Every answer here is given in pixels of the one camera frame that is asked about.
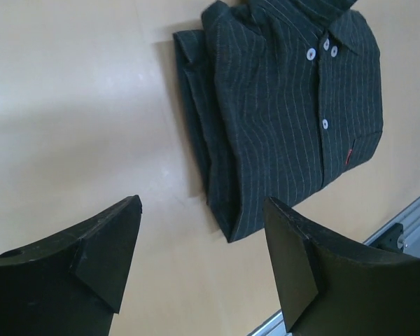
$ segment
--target shirt pocket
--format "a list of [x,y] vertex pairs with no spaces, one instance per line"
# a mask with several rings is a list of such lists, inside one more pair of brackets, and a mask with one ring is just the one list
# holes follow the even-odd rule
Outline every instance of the shirt pocket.
[[375,132],[356,138],[345,161],[345,171],[367,162],[375,154],[383,132]]

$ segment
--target folded shirt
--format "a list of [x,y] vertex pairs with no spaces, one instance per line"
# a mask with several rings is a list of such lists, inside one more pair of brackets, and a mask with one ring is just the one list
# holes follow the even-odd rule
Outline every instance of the folded shirt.
[[382,135],[377,42],[354,0],[217,1],[174,34],[208,204],[229,242],[368,161]]

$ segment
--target table surface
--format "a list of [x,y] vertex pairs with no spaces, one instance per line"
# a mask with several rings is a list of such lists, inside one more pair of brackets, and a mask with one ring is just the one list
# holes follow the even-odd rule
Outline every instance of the table surface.
[[[186,136],[171,34],[209,3],[0,1],[0,253],[139,194],[112,336],[242,336],[279,309],[264,232],[227,244]],[[296,209],[363,241],[420,195],[420,0],[356,8],[381,48],[384,135]]]

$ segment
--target shirt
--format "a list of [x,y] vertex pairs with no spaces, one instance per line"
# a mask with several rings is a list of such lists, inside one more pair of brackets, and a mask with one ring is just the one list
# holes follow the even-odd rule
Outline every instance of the shirt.
[[379,48],[355,0],[217,1],[174,34],[207,202],[229,242],[368,161],[382,135]]

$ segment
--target shirt placket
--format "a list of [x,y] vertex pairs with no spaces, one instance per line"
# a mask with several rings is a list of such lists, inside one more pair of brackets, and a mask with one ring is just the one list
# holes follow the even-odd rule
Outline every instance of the shirt placket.
[[337,120],[334,118],[336,87],[333,85],[333,62],[337,61],[338,48],[328,32],[322,35],[318,45],[318,126],[322,149],[322,188],[340,174],[336,154],[341,139],[336,137],[339,125],[336,125]]

